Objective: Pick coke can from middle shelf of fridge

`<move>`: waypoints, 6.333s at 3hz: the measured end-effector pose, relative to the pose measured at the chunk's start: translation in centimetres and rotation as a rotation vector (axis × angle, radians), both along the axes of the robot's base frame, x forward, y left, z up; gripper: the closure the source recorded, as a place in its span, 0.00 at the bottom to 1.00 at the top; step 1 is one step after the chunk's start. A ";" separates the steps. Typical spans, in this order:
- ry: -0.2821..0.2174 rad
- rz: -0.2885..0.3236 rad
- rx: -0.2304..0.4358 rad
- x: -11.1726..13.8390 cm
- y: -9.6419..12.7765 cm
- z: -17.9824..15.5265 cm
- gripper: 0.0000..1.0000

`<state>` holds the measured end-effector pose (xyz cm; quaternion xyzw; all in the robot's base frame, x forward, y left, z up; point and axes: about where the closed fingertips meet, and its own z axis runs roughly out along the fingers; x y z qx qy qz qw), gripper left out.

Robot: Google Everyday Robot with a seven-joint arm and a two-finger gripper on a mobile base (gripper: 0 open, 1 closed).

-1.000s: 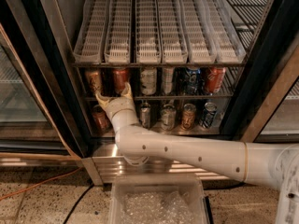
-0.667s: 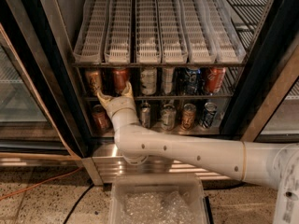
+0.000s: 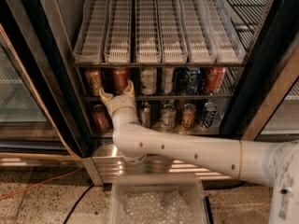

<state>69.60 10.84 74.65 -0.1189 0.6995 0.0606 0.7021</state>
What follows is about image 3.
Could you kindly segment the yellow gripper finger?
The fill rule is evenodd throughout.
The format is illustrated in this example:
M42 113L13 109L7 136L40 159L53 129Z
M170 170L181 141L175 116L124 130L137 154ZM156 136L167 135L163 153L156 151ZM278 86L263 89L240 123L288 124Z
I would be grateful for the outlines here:
M134 88L134 83L131 79L128 80L128 85L127 87L123 90L123 95L127 95L131 98L135 97L135 88Z
M108 103L114 98L114 95L112 93L106 93L103 87L100 88L99 95L104 105L108 105Z

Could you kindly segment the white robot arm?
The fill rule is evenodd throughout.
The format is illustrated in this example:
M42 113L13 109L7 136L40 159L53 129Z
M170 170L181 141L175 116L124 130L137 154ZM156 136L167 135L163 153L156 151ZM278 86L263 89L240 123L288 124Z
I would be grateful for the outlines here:
M269 224L299 223L299 143L266 143L161 133L139 124L132 82L121 95L99 90L123 158L140 163L160 155L273 189Z

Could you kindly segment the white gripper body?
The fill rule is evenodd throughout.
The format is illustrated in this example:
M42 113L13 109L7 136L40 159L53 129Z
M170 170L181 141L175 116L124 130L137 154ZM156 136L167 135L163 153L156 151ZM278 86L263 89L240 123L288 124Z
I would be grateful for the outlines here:
M128 95L119 95L113 97L107 102L107 111L110 116L122 108L132 108L136 111L135 98Z

